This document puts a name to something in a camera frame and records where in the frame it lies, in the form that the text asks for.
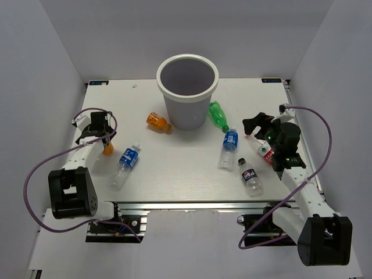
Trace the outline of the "green plastic bottle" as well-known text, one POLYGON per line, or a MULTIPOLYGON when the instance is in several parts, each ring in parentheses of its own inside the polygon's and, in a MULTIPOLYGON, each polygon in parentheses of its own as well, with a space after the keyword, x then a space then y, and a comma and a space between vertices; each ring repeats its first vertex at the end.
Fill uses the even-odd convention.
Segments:
POLYGON ((209 114, 213 124, 223 133, 226 133, 230 129, 225 113, 217 101, 209 104, 209 114))

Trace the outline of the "blue corner label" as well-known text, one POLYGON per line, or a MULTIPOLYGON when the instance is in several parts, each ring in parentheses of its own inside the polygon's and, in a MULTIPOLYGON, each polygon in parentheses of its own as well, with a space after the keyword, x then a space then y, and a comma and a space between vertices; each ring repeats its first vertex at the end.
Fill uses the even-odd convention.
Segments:
POLYGON ((282 83, 280 78, 261 78, 262 83, 282 83))
POLYGON ((108 85, 108 80, 92 80, 88 83, 89 86, 102 86, 102 85, 108 85))

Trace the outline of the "orange juice bottle gold cap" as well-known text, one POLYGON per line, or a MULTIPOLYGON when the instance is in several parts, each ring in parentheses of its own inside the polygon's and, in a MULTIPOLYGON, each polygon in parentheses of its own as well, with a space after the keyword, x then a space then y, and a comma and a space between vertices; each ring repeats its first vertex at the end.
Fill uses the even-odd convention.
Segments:
POLYGON ((103 155, 105 156, 108 156, 108 155, 111 155, 114 151, 114 146, 112 144, 111 141, 108 141, 106 144, 105 144, 105 148, 102 152, 103 155))

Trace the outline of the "right blue corner label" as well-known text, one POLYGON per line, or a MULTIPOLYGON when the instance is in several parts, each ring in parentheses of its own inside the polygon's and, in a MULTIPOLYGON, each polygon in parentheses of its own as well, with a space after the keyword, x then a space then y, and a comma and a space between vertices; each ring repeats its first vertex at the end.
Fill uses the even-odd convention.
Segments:
POLYGON ((282 83, 280 78, 261 78, 262 83, 282 83))

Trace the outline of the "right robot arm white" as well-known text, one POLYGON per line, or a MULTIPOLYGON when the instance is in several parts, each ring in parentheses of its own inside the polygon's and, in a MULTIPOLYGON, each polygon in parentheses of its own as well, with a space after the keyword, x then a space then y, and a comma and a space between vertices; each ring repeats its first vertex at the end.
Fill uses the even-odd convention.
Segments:
POLYGON ((242 124, 246 135, 265 140, 272 148, 273 170, 290 194, 250 226, 249 234, 258 225, 271 232, 282 229, 279 239, 290 237, 297 246, 305 266, 346 266, 350 261, 352 223, 339 216, 318 192, 298 153, 301 130, 292 123, 294 111, 285 110, 279 116, 260 112, 242 124))

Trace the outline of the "orange juice bottle lying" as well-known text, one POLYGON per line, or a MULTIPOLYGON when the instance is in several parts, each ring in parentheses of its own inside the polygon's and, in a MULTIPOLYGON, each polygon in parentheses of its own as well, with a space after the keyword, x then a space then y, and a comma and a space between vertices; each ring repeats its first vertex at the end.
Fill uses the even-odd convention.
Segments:
POLYGON ((146 123, 157 131, 161 131, 167 134, 171 133, 172 125, 169 124, 164 117, 159 116, 155 112, 151 112, 148 115, 146 123))

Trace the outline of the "red cap water bottle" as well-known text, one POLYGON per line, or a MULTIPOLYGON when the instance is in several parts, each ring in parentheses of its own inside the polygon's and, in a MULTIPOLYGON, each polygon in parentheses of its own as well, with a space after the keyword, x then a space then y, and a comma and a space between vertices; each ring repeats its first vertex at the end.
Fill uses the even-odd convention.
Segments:
POLYGON ((252 135, 248 135, 248 141, 251 147, 270 165, 273 164, 274 151, 269 143, 262 139, 257 139, 252 135))

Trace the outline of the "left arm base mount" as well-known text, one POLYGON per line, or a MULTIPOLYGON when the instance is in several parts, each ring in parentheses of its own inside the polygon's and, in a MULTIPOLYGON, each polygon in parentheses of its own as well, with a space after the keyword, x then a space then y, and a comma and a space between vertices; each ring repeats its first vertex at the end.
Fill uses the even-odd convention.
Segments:
MULTIPOLYGON (((146 232, 147 212, 125 210, 112 221, 129 226, 142 241, 146 232)), ((85 241, 87 243, 138 244, 135 235, 122 224, 89 223, 85 241)))

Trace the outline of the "white plastic bin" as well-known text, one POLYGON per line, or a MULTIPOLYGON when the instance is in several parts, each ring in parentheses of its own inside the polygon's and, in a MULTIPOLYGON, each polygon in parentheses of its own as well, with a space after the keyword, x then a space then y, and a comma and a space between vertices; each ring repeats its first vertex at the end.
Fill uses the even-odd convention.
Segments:
POLYGON ((157 69, 156 82, 163 94, 171 124, 183 131, 201 127, 219 82, 216 65, 196 54, 174 55, 157 69))

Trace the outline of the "pepsi bottle black cap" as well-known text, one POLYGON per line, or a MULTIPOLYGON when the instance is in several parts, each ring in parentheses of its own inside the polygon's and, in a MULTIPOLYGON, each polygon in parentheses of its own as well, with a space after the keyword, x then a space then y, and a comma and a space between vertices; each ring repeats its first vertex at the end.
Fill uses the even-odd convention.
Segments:
POLYGON ((263 193, 261 179, 257 176, 256 171, 244 158, 238 159, 240 175, 244 181, 245 189, 249 196, 255 197, 263 193))

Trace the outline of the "aluminium front rail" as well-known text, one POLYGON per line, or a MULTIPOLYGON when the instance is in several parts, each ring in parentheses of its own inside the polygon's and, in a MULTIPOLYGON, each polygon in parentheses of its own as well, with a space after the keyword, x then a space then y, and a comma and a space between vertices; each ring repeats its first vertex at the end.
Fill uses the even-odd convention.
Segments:
POLYGON ((273 201, 253 202, 119 202, 123 210, 249 210, 263 209, 273 201))

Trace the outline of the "blue label water bottle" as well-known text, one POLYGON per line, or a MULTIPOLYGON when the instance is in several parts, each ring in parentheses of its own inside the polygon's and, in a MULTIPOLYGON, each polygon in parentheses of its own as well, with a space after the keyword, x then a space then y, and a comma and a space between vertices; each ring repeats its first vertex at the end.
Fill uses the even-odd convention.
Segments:
POLYGON ((238 133, 236 127, 232 126, 224 136, 219 168, 232 171, 234 167, 235 153, 238 146, 238 133))
POLYGON ((116 168, 109 180, 109 186, 112 187, 115 191, 122 189, 124 183, 126 182, 130 171, 137 162, 138 155, 140 152, 140 144, 132 144, 127 148, 121 155, 116 168))

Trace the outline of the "left blue corner label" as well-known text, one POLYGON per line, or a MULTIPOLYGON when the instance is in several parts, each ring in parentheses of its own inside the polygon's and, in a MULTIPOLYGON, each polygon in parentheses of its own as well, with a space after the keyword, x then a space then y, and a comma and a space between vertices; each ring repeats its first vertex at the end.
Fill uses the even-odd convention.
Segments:
POLYGON ((108 80, 92 80, 88 83, 89 86, 102 86, 102 85, 108 85, 108 80))

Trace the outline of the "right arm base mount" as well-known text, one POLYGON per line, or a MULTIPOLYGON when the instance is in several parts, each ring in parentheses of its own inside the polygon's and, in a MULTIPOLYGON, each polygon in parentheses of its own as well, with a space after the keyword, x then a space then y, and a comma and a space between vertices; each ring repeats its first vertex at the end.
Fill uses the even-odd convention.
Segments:
MULTIPOLYGON (((253 213, 238 216, 237 223, 243 226, 243 232, 245 233, 246 230, 250 229, 272 206, 273 204, 267 204, 263 209, 259 209, 259 211, 256 210, 253 213)), ((244 239, 244 247, 274 240, 283 235, 285 235, 285 232, 273 223, 272 216, 270 216, 248 234, 244 239)), ((280 239, 264 246, 296 246, 296 243, 290 237, 286 237, 285 239, 280 239)))

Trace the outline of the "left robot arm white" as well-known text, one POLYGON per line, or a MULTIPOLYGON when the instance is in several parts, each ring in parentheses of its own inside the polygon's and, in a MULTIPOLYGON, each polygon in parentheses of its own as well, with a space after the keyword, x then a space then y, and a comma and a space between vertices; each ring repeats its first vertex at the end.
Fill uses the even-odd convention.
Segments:
POLYGON ((98 199, 90 171, 96 160, 110 145, 113 129, 108 113, 92 112, 90 117, 79 115, 76 126, 81 131, 78 148, 60 169, 49 173, 49 194, 52 213, 56 219, 79 217, 103 220, 103 225, 116 232, 123 225, 121 215, 115 213, 113 202, 98 199))

